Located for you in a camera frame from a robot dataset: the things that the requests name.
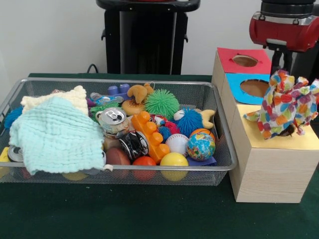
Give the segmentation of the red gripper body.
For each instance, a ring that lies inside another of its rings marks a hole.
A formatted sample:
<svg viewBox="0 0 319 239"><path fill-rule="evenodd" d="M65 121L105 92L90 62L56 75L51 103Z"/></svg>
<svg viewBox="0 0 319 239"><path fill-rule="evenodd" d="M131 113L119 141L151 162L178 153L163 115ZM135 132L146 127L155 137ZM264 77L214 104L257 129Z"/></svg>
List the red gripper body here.
<svg viewBox="0 0 319 239"><path fill-rule="evenodd" d="M319 18L282 18L254 13L249 34L255 44L284 46L289 51L306 52L319 40Z"/></svg>

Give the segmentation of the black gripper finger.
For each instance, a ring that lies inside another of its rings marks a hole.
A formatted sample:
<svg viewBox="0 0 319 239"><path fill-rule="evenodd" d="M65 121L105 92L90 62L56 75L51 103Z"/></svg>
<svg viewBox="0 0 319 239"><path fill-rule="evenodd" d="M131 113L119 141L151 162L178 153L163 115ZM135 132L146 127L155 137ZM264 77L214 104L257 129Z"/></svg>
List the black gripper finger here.
<svg viewBox="0 0 319 239"><path fill-rule="evenodd" d="M276 48L274 50L271 63L271 74L274 74L278 70L282 70L282 66L280 65L280 59L282 57L282 54L283 52L280 48Z"/></svg>
<svg viewBox="0 0 319 239"><path fill-rule="evenodd" d="M289 50L286 50L284 52L284 66L283 70L287 71L288 73L291 72L292 68L292 63L293 63L293 53Z"/></svg>

